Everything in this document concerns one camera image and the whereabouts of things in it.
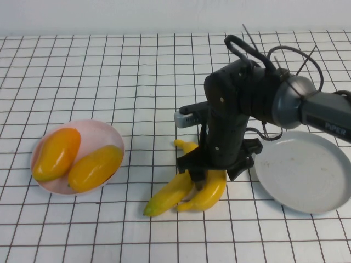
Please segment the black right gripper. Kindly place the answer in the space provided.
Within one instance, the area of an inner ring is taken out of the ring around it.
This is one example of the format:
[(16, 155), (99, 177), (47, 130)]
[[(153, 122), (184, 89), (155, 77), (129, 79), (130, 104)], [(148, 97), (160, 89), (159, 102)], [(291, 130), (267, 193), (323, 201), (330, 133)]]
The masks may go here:
[(252, 154), (261, 153), (263, 145), (259, 139), (244, 139), (247, 122), (247, 115), (220, 116), (207, 110), (198, 147), (177, 159), (178, 170), (190, 172), (197, 191), (206, 184), (207, 170), (226, 170), (235, 181), (254, 166)]

